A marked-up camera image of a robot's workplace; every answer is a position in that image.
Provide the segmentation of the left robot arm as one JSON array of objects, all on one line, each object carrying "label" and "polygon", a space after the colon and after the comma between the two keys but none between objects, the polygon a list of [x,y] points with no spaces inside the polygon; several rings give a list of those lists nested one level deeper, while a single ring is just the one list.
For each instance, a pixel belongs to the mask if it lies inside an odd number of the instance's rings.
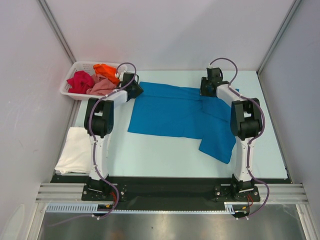
[{"label": "left robot arm", "polygon": [[91,146],[91,167],[89,177],[83,187],[83,201],[109,201],[117,199],[117,190],[108,181],[108,152],[115,123],[115,109],[143,93],[139,76],[124,72],[120,87],[101,98],[91,97],[87,102],[84,128],[87,130]]}]

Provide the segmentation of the blue t-shirt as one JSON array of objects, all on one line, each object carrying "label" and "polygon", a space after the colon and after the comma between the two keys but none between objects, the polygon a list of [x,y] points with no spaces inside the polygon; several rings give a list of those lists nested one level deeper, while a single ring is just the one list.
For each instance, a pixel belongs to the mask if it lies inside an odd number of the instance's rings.
[{"label": "blue t-shirt", "polygon": [[141,82],[128,132],[200,140],[199,151],[228,164],[236,144],[231,107],[198,88]]}]

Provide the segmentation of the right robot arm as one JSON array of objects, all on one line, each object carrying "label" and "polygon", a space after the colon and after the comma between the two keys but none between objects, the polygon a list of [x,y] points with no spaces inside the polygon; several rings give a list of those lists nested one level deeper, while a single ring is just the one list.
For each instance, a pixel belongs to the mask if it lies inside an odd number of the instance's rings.
[{"label": "right robot arm", "polygon": [[265,129],[265,116],[257,98],[248,98],[223,80],[218,67],[208,67],[207,76],[201,78],[200,94],[218,98],[230,106],[230,130],[236,140],[236,167],[229,187],[219,186],[217,198],[245,202],[257,190],[252,171],[256,139]]}]

